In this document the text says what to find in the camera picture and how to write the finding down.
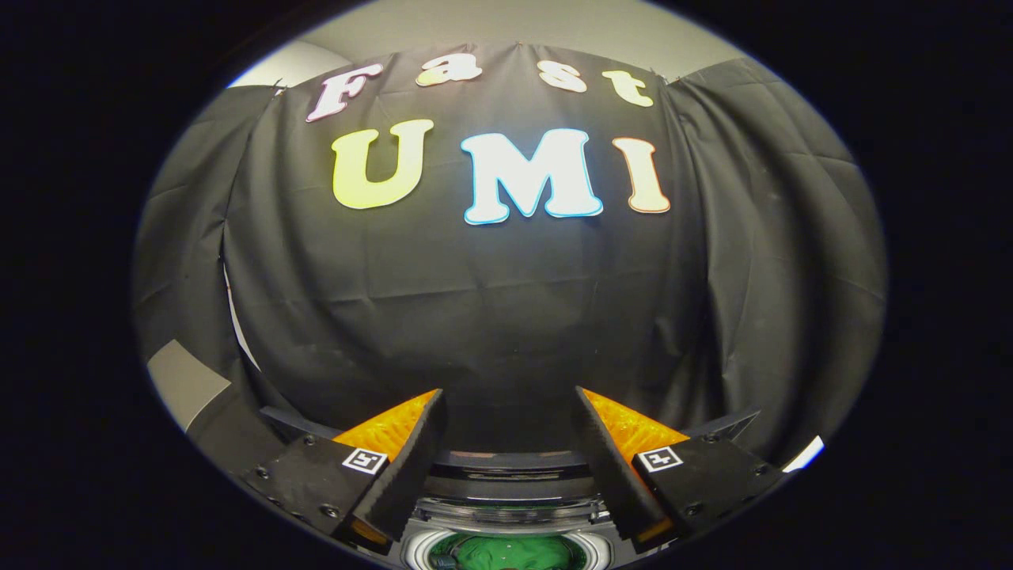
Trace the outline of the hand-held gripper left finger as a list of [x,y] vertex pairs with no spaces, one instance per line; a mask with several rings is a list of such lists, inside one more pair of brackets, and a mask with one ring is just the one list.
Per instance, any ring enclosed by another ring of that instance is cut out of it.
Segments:
[[368,551],[401,541],[446,430],[441,389],[347,433],[304,433],[241,479],[297,522]]

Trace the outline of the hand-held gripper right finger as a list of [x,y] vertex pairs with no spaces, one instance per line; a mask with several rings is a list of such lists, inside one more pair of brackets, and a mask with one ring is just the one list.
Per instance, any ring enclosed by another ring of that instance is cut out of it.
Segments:
[[730,522],[784,477],[727,430],[681,433],[581,386],[571,418],[613,523],[640,553]]

